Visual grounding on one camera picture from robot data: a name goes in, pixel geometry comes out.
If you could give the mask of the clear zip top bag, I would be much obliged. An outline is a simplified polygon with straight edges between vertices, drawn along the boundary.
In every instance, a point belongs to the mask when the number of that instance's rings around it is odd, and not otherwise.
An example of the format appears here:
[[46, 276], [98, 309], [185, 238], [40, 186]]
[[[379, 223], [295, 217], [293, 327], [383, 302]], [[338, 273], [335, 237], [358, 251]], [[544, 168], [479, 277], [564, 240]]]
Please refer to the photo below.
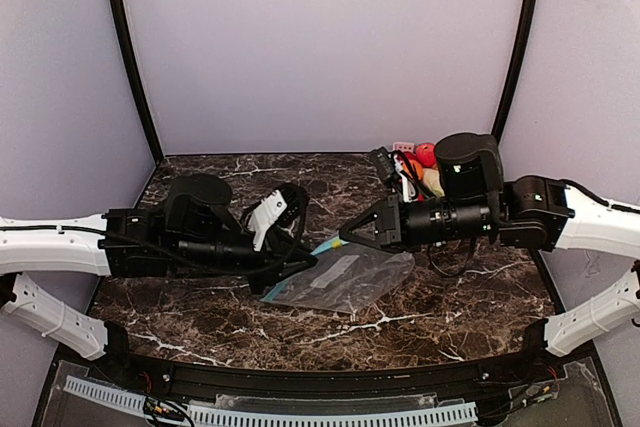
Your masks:
[[276, 284], [261, 301], [285, 307], [354, 314], [398, 287], [415, 267], [408, 252], [359, 244], [325, 250], [317, 264]]

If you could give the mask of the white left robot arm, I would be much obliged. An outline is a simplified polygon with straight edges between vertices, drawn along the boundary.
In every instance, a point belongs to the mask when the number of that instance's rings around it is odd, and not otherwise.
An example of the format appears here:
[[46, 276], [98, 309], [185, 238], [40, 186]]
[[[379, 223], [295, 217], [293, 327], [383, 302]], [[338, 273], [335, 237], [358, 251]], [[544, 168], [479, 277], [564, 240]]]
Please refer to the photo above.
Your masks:
[[127, 365], [125, 328], [68, 307], [31, 278], [79, 272], [111, 278], [244, 277], [254, 293], [316, 265], [303, 244], [309, 196], [278, 186], [230, 211], [232, 189], [210, 174], [174, 178], [148, 209], [111, 209], [83, 218], [1, 221], [1, 311], [91, 362]]

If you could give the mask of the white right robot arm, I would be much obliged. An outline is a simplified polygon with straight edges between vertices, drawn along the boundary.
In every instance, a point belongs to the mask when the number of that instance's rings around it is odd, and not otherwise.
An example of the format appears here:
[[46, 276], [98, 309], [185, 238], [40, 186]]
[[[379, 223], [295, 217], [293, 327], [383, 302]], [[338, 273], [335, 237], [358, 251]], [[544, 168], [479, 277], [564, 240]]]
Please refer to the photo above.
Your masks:
[[[487, 237], [504, 246], [592, 250], [635, 259], [599, 294], [525, 329], [523, 350], [563, 357], [639, 315], [639, 206], [601, 198], [570, 180], [527, 175], [505, 182], [496, 139], [457, 133], [435, 144], [444, 196], [404, 202], [388, 195], [343, 224], [339, 237], [399, 253]], [[370, 223], [373, 236], [355, 233]]]

